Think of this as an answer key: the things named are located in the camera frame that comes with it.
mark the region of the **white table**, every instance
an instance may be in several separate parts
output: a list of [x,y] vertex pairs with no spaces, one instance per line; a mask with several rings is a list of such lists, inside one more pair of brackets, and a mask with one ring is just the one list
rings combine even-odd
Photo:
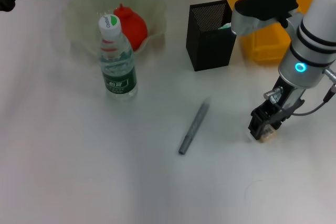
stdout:
[[[244,60],[237,40],[228,67],[194,72],[188,9],[210,1],[166,0],[165,42],[137,57],[129,103],[110,100],[98,66],[74,59],[60,19],[68,0],[18,0],[0,13],[1,224],[335,223],[336,99],[252,141],[250,113],[277,68]],[[300,111],[330,85],[307,91]]]

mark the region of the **bottle cap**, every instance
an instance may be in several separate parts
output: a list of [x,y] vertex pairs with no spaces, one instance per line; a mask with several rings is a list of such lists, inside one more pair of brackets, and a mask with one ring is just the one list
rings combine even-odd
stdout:
[[99,19],[98,24],[105,40],[112,41],[121,33],[120,19],[116,15],[106,14]]

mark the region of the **black mesh pen holder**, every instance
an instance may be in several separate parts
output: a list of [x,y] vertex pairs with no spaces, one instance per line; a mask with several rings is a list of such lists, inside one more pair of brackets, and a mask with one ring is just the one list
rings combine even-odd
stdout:
[[190,6],[186,48],[195,71],[229,64],[236,35],[219,28],[231,15],[227,0]]

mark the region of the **marker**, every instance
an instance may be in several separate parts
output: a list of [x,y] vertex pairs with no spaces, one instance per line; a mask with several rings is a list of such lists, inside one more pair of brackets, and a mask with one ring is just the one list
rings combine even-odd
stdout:
[[179,153],[181,155],[184,155],[188,148],[189,148],[189,145],[191,144],[192,140],[194,139],[195,135],[196,135],[196,132],[199,128],[199,126],[201,125],[208,109],[209,109],[209,106],[210,106],[210,98],[207,98],[205,99],[205,101],[202,103],[200,109],[198,110],[195,118],[194,118],[194,121],[193,123],[191,124],[189,130],[188,130],[188,133],[186,134],[186,136],[184,137],[184,140],[181,144],[181,147],[179,149]]

